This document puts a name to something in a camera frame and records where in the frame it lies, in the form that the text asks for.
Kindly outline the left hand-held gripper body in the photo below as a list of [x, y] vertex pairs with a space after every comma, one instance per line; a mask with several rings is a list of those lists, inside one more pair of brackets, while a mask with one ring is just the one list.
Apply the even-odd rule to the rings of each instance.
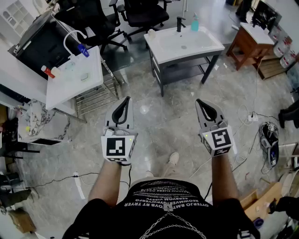
[[101, 145], [104, 159], [122, 166], [131, 165], [131, 157], [137, 136], [138, 133], [131, 129], [103, 127]]

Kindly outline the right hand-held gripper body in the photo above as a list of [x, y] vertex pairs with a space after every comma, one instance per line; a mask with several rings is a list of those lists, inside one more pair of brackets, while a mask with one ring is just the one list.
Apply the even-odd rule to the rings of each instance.
[[232, 128], [226, 119], [201, 129], [199, 137], [211, 157], [227, 154], [235, 144]]

